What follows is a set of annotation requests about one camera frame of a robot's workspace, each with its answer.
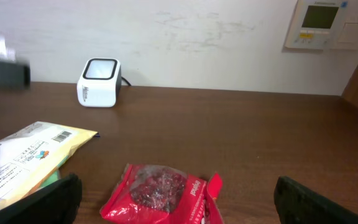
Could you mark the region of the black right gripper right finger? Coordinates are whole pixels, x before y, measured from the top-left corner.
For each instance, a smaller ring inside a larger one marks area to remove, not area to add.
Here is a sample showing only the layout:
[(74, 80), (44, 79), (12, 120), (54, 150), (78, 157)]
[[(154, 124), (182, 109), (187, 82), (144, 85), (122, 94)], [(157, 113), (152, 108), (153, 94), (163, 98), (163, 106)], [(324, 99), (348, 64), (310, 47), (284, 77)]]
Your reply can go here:
[(358, 224), (358, 214), (287, 176), (278, 178), (273, 200), (284, 224)]

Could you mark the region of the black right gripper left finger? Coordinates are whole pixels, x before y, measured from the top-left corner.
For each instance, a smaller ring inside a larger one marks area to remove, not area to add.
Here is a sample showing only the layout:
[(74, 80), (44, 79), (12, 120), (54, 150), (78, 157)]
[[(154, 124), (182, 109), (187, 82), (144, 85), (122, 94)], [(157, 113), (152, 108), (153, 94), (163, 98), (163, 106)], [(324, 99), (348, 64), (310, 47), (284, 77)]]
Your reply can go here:
[(70, 174), (0, 210), (0, 224), (72, 224), (82, 200), (82, 181)]

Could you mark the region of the yellow snack bag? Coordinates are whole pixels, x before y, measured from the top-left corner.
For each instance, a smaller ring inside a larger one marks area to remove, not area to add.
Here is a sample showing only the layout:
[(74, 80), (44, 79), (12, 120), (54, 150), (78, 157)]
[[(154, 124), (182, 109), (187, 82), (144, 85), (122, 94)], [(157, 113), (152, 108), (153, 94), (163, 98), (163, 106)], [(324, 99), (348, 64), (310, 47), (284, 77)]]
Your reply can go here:
[(0, 210), (35, 192), (96, 134), (37, 121), (0, 140)]

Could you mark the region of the red candy bag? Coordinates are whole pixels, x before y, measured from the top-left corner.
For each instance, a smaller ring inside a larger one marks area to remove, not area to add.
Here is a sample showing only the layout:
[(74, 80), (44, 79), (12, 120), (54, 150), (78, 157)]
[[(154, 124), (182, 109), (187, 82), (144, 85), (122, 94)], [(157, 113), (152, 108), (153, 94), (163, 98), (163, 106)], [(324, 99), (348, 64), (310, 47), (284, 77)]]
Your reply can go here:
[(203, 180), (169, 166), (128, 164), (100, 214), (113, 223), (223, 224), (222, 187), (217, 173)]

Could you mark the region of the green tissue pack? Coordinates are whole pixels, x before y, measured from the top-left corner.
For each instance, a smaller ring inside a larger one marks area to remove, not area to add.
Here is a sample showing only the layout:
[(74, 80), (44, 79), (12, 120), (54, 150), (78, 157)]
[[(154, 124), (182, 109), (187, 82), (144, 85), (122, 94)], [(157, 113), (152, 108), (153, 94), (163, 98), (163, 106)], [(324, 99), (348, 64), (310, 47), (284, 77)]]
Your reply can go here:
[(39, 187), (39, 189), (44, 188), (56, 181), (60, 180), (60, 171), (56, 170), (54, 173), (52, 173), (45, 181), (43, 181)]

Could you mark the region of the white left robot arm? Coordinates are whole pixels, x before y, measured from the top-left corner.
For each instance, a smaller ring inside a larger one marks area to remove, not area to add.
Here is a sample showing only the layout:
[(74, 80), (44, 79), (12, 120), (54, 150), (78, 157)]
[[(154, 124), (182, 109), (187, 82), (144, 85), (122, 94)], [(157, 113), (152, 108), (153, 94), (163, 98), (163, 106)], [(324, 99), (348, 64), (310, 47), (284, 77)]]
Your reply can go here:
[(16, 58), (16, 51), (6, 47), (0, 35), (0, 89), (27, 89), (30, 87), (30, 65)]

